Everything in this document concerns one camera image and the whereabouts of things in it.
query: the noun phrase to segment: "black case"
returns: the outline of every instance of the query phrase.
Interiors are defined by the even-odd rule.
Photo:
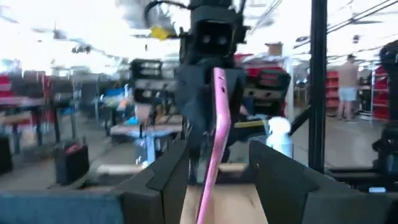
[[[75,145],[78,145],[78,149],[68,153],[67,150]],[[87,145],[66,144],[56,150],[55,175],[57,184],[72,184],[88,172],[90,161]]]
[[[8,136],[0,135],[0,175],[12,171],[12,156]]]

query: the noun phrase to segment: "floor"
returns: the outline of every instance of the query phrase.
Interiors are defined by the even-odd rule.
[[[78,134],[87,138],[90,160],[93,166],[99,164],[133,164],[136,156],[132,144],[112,146],[104,131],[97,125],[79,118]],[[376,154],[371,144],[381,134],[380,123],[357,121],[345,123],[328,118],[326,121],[325,165],[327,167],[371,166]],[[308,162],[308,123],[293,136],[294,159]],[[248,145],[237,143],[232,147],[231,160],[238,161],[247,152]],[[44,161],[21,168],[0,177],[0,190],[46,189],[54,183],[54,165]]]

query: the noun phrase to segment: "black bag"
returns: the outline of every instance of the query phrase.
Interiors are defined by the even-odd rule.
[[[12,156],[8,136],[0,136],[0,175],[12,171]]]
[[[56,149],[55,175],[59,185],[69,185],[82,178],[90,168],[87,145],[69,143]]]
[[[387,73],[398,69],[398,40],[386,44],[379,53],[381,65]]]

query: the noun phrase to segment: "ceiling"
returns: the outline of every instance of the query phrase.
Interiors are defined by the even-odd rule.
[[[150,0],[0,0],[2,23],[18,26],[18,33],[36,41],[52,40],[53,30],[61,34],[57,47],[63,52],[76,44],[91,45],[95,52],[108,58],[155,57],[161,53],[170,54],[178,50],[178,41],[158,42],[146,36],[142,19],[144,6]],[[355,14],[372,8],[384,0],[333,0],[328,1],[328,23],[330,27],[348,20]],[[245,9],[245,24],[252,27],[248,44],[240,51],[264,51],[265,42],[283,42],[287,54],[295,55],[297,61],[308,60],[309,44],[293,50],[298,37],[308,37],[310,32],[311,0],[248,0]],[[173,6],[162,6],[152,10],[152,21],[164,27],[189,28],[189,12]],[[363,59],[373,58],[377,48],[395,40],[398,30],[398,4],[362,19],[373,23],[348,25],[328,36],[328,54],[333,63],[353,52]],[[359,36],[353,44],[354,35]]]

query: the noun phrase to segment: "man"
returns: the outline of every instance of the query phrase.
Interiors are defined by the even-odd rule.
[[[338,96],[340,103],[337,118],[342,119],[344,115],[347,121],[352,121],[353,119],[353,105],[356,101],[356,92],[358,90],[359,67],[354,64],[354,60],[354,55],[348,55],[347,62],[338,69]]]

